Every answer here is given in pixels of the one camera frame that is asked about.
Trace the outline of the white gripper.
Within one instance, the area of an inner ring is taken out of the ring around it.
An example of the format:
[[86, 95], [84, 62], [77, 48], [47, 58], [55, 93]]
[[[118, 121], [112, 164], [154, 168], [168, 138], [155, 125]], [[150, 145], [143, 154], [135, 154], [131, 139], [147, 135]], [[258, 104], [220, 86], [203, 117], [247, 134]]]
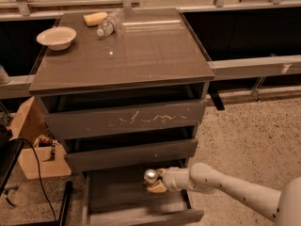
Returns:
[[163, 182], [158, 180], [156, 183], [148, 185], [150, 193], [165, 193], [169, 191], [181, 191], [189, 188], [189, 169], [171, 167], [168, 169], [157, 169], [159, 177], [163, 177]]

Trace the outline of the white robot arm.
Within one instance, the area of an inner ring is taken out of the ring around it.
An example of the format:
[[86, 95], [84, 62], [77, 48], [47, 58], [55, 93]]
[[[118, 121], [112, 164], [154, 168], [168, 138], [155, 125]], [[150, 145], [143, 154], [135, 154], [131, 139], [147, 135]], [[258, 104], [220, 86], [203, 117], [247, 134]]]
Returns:
[[275, 223], [275, 226], [301, 226], [301, 178], [291, 180], [279, 191], [224, 174], [208, 164], [190, 168], [147, 169], [144, 172], [151, 193], [183, 189], [209, 193], [218, 189]]

